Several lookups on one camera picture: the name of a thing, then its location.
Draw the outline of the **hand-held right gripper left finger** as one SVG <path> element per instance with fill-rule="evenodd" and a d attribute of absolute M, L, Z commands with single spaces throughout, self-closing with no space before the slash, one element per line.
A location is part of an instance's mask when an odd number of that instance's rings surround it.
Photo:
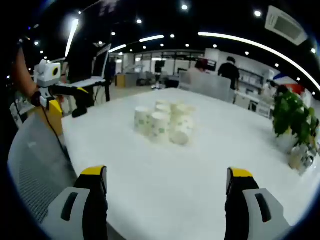
<path fill-rule="evenodd" d="M 41 228 L 51 240 L 107 240 L 107 211 L 107 167 L 89 167 L 50 203 Z"/>

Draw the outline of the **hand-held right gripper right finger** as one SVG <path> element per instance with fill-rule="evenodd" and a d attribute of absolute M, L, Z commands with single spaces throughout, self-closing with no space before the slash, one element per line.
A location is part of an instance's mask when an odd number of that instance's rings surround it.
<path fill-rule="evenodd" d="M 291 226 L 282 204 L 246 169 L 227 169 L 226 240 L 282 240 Z"/>

